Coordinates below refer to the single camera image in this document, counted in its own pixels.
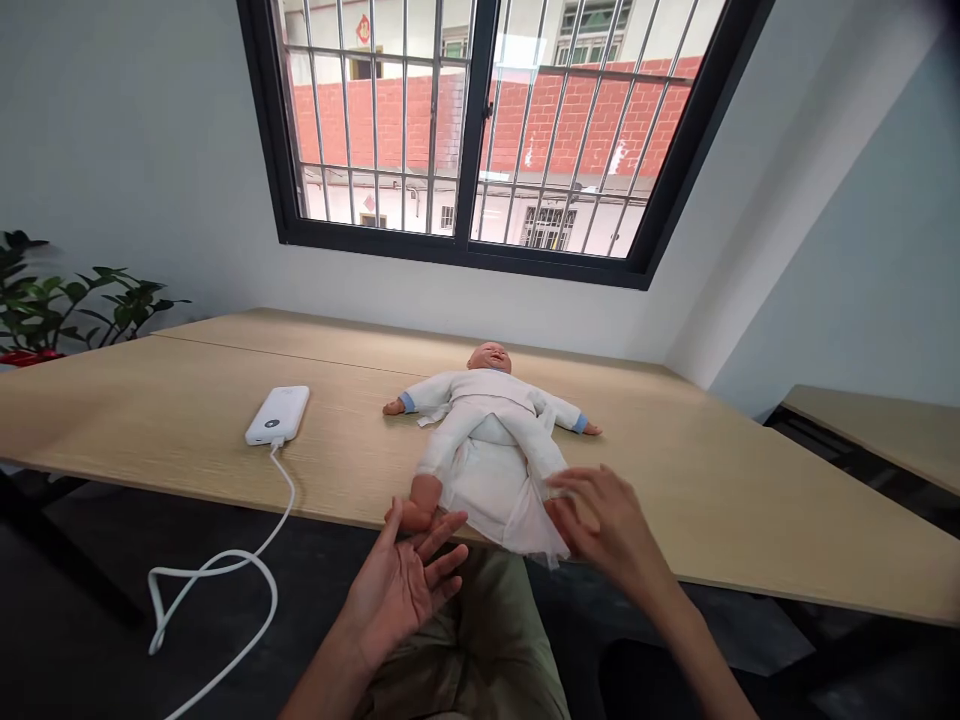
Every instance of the red decoration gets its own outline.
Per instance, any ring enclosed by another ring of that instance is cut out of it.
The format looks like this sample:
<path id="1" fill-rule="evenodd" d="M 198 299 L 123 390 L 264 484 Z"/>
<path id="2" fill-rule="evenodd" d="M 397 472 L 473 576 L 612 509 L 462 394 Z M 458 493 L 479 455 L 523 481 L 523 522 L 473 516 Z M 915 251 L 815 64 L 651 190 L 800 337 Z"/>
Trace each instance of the red decoration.
<path id="1" fill-rule="evenodd" d="M 27 367 L 37 365 L 48 360 L 56 360 L 63 357 L 62 353 L 56 353 L 53 350 L 41 350 L 38 353 L 29 350 L 14 350 L 6 355 L 0 355 L 0 363 L 4 365 L 16 365 L 17 367 Z"/>
<path id="2" fill-rule="evenodd" d="M 367 19 L 366 15 L 361 17 L 360 22 L 357 23 L 357 37 L 364 45 L 370 43 L 370 20 Z"/>

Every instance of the khaki pants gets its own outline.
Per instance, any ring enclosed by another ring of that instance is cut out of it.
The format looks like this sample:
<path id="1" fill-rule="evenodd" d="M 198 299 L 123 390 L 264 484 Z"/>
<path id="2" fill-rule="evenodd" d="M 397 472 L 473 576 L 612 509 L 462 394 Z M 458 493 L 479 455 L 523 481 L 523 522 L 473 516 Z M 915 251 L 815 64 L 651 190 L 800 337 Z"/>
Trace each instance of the khaki pants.
<path id="1" fill-rule="evenodd" d="M 569 720 L 523 561 L 470 548 L 460 592 L 377 671 L 355 718 Z"/>

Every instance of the baby doll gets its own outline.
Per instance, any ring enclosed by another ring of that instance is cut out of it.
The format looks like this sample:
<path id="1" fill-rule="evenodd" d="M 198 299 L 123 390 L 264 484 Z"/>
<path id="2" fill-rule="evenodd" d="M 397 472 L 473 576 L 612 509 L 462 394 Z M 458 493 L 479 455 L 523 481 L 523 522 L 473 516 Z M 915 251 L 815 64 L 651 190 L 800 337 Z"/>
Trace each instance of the baby doll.
<path id="1" fill-rule="evenodd" d="M 417 466 L 400 527 L 426 530 L 439 505 L 466 510 L 468 524 L 508 550 L 566 557 L 543 507 L 544 480 L 567 467 L 551 433 L 554 424 L 586 435 L 602 431 L 578 408 L 511 370 L 503 346 L 484 343 L 467 370 L 419 382 L 384 405 L 384 415 L 429 416 L 421 425 L 446 416 Z"/>

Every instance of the doll arm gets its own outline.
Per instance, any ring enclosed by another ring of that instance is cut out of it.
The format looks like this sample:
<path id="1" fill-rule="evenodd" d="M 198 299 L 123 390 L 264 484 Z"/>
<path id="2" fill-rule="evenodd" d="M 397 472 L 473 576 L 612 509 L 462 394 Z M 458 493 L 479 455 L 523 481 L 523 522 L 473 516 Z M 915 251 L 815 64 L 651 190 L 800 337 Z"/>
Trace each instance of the doll arm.
<path id="1" fill-rule="evenodd" d="M 419 412 L 421 408 L 435 408 L 450 402 L 450 389 L 454 372 L 440 373 L 416 385 L 411 385 L 396 400 L 387 403 L 383 412 L 387 415 Z"/>
<path id="2" fill-rule="evenodd" d="M 573 403 L 568 403 L 563 398 L 558 398 L 548 392 L 537 389 L 534 395 L 534 407 L 537 413 L 542 413 L 546 408 L 550 408 L 556 413 L 556 423 L 565 430 L 572 430 L 578 435 L 599 435 L 603 432 L 600 428 L 587 420 L 587 416 L 580 412 Z"/>

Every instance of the human hand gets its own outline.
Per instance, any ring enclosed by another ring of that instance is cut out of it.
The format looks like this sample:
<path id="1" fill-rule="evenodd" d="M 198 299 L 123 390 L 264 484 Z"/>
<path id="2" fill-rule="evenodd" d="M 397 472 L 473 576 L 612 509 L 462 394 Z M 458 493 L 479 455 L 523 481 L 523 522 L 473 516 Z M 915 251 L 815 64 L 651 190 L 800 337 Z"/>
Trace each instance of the human hand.
<path id="1" fill-rule="evenodd" d="M 444 515 L 429 531 L 398 543 L 401 517 L 401 501 L 395 497 L 390 519 L 350 586 L 337 618 L 355 638 L 371 672 L 456 595 L 463 582 L 451 573 L 467 559 L 466 545 L 426 563 L 463 527 L 467 514 Z"/>
<path id="2" fill-rule="evenodd" d="M 383 406 L 384 415 L 400 415 L 406 410 L 406 407 L 403 404 L 403 400 L 397 398 L 396 400 L 391 400 L 386 405 Z"/>
<path id="3" fill-rule="evenodd" d="M 596 518 L 594 527 L 585 524 L 569 496 L 547 502 L 570 550 L 593 563 L 641 608 L 652 612 L 680 591 L 636 493 L 613 470 L 606 465 L 569 468 L 548 478 L 547 485 L 578 497 Z"/>

